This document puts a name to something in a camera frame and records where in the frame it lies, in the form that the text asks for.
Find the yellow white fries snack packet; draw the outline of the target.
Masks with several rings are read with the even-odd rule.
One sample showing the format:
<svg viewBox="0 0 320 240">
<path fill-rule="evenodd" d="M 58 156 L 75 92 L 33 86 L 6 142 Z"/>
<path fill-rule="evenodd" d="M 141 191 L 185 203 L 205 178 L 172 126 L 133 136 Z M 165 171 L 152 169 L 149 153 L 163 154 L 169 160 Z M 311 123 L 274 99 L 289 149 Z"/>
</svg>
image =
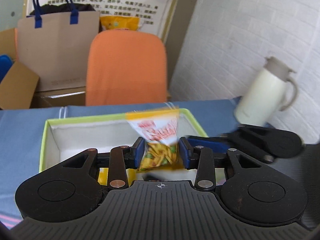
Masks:
<svg viewBox="0 0 320 240">
<path fill-rule="evenodd" d="M 181 170 L 182 159 L 178 152 L 177 107 L 163 107 L 146 111 L 127 112 L 125 119 L 145 140 L 143 156 L 138 171 Z"/>
</svg>

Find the orange chair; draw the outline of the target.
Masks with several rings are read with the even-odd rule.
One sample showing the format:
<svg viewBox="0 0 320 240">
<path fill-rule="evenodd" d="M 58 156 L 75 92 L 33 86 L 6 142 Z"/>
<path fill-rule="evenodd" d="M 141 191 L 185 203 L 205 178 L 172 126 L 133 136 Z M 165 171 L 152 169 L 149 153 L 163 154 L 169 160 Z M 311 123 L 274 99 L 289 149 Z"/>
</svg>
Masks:
<svg viewBox="0 0 320 240">
<path fill-rule="evenodd" d="M 92 41 L 86 106 L 161 103 L 167 100 L 167 54 L 156 35 L 125 29 Z"/>
</svg>

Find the yellow bag behind chair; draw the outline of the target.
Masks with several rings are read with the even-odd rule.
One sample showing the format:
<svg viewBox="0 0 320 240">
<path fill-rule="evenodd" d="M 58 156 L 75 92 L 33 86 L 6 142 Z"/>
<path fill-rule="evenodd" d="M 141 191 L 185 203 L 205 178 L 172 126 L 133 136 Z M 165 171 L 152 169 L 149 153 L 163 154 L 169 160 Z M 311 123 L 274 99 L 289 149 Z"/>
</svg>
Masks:
<svg viewBox="0 0 320 240">
<path fill-rule="evenodd" d="M 104 30 L 126 29 L 137 31 L 139 29 L 140 19 L 127 16 L 103 16 L 100 23 Z"/>
</svg>

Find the green cardboard snack box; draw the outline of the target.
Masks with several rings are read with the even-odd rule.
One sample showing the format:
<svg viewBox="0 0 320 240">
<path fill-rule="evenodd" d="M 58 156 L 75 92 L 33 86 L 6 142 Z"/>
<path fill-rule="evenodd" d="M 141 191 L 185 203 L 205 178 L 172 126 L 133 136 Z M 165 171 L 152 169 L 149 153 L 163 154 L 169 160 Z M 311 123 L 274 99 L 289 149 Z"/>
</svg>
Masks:
<svg viewBox="0 0 320 240">
<path fill-rule="evenodd" d="M 180 108 L 178 137 L 195 135 L 208 137 L 191 112 Z M 79 118 L 49 119 L 44 126 L 40 150 L 39 172 L 42 172 L 88 148 L 99 153 L 110 152 L 120 145 L 131 146 L 139 134 L 125 119 L 125 114 L 85 116 Z M 127 170 L 129 183 L 151 175 L 164 180 L 195 181 L 195 170 L 155 170 L 138 172 Z"/>
</svg>

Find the blue striped tablecloth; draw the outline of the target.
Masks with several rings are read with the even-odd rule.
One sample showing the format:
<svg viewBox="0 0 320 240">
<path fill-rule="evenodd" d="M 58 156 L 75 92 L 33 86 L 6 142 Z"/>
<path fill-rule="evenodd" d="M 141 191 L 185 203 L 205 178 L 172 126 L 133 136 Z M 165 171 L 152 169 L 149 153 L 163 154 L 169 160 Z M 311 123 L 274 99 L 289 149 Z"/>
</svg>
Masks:
<svg viewBox="0 0 320 240">
<path fill-rule="evenodd" d="M 239 97 L 226 100 L 181 101 L 176 106 L 188 109 L 204 131 L 215 137 L 238 124 L 234 110 Z M 67 106 L 1 111 L 1 222 L 7 228 L 22 217 L 15 204 L 17 187 L 37 174 L 44 124 L 48 119 L 106 115 L 163 107 L 163 103 L 138 105 Z"/>
</svg>

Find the white thermos jug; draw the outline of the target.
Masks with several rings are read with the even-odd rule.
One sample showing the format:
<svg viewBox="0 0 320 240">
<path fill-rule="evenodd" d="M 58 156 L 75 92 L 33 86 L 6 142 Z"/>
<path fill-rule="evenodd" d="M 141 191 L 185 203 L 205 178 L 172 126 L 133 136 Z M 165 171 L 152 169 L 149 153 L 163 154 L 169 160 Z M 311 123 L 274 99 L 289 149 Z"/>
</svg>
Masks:
<svg viewBox="0 0 320 240">
<path fill-rule="evenodd" d="M 298 85 L 290 67 L 276 57 L 266 58 L 263 69 L 240 99 L 234 116 L 241 124 L 264 126 L 277 111 L 290 108 L 298 97 Z"/>
</svg>

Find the open cardboard box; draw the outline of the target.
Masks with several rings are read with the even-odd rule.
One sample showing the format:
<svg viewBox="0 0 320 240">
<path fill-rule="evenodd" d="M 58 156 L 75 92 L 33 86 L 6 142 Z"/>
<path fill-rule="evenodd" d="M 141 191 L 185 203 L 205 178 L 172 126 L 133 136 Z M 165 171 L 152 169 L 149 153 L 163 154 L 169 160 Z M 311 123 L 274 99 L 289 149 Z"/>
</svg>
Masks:
<svg viewBox="0 0 320 240">
<path fill-rule="evenodd" d="M 13 65 L 1 82 L 1 110 L 85 105 L 85 88 L 36 92 L 40 78 L 17 59 L 17 30 L 1 31 L 1 55 L 8 55 Z"/>
</svg>

